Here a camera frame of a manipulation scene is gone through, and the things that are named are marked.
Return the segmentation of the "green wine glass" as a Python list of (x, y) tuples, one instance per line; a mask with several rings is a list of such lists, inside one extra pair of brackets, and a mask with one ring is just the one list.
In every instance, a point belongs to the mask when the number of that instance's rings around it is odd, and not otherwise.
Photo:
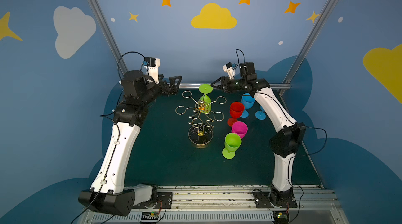
[(211, 111), (211, 99), (208, 94), (213, 91), (213, 88), (210, 84), (202, 84), (198, 90), (202, 93), (198, 101), (198, 107), (202, 113), (209, 113)]
[(230, 160), (236, 155), (235, 152), (239, 149), (242, 144), (242, 140), (239, 135), (235, 133), (229, 133), (225, 137), (225, 147), (222, 150), (224, 158)]

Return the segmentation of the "blue wine glass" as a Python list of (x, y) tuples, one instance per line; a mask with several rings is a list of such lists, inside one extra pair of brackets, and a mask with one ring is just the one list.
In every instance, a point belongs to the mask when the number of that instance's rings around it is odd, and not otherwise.
[(258, 120), (265, 120), (267, 115), (265, 114), (265, 111), (261, 105), (259, 105), (259, 108), (260, 108), (260, 110), (255, 112), (254, 115)]
[(241, 103), (245, 107), (241, 118), (247, 118), (249, 116), (248, 110), (254, 105), (255, 99), (249, 93), (243, 94), (241, 98)]

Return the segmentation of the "red wine glass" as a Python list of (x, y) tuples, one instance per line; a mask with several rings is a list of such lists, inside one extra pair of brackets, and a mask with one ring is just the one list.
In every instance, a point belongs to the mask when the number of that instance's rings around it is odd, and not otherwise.
[(233, 126), (235, 122), (238, 121), (238, 118), (243, 114), (245, 110), (245, 106), (241, 102), (233, 102), (230, 105), (230, 118), (228, 119), (227, 123), (230, 127)]

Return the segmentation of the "pink wine glass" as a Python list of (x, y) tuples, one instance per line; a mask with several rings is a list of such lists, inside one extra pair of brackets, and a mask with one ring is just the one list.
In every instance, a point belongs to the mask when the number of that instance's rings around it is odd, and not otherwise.
[(231, 132), (243, 139), (248, 132), (248, 126), (244, 122), (237, 121), (233, 123)]

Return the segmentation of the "green wine glass front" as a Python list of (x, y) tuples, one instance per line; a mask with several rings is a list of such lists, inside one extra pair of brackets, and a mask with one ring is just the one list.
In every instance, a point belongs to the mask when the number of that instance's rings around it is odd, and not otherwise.
[(230, 160), (236, 155), (235, 152), (239, 149), (242, 144), (242, 140), (239, 135), (235, 133), (229, 133), (225, 137), (225, 147), (222, 150), (224, 158)]

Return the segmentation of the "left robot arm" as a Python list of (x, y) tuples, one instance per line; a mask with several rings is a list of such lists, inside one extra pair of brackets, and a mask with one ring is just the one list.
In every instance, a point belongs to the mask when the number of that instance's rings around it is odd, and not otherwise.
[(90, 189), (79, 195), (79, 203), (93, 212), (127, 216), (133, 207), (142, 203), (155, 203), (155, 186), (139, 184), (125, 188), (127, 164), (134, 143), (148, 114), (148, 105), (158, 96), (177, 94), (182, 77), (145, 75), (142, 71), (126, 72), (121, 79), (124, 99), (118, 104), (111, 119), (113, 131), (102, 166)]

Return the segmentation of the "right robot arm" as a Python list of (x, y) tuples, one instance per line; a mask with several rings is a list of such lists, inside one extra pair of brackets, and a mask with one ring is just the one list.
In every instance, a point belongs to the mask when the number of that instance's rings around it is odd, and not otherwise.
[(286, 112), (273, 93), (266, 79), (259, 79), (253, 62), (238, 64), (240, 78), (235, 78), (232, 63), (223, 66), (227, 76), (222, 76), (211, 86), (225, 92), (245, 91), (262, 107), (271, 120), (276, 134), (270, 139), (274, 153), (274, 177), (270, 186), (270, 203), (274, 207), (284, 207), (295, 203), (292, 183), (294, 159), (305, 135), (306, 126)]

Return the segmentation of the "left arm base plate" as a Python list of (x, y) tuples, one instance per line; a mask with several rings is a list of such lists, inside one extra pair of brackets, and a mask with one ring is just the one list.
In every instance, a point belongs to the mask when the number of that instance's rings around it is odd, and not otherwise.
[(140, 209), (171, 209), (173, 203), (172, 192), (158, 192), (157, 196), (153, 196), (151, 200), (135, 205)]

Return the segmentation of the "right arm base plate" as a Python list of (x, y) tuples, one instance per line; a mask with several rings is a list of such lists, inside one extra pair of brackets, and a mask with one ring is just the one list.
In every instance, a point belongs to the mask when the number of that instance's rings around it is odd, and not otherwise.
[(256, 208), (297, 208), (298, 204), (292, 190), (284, 192), (279, 191), (261, 191), (254, 189), (252, 191)]

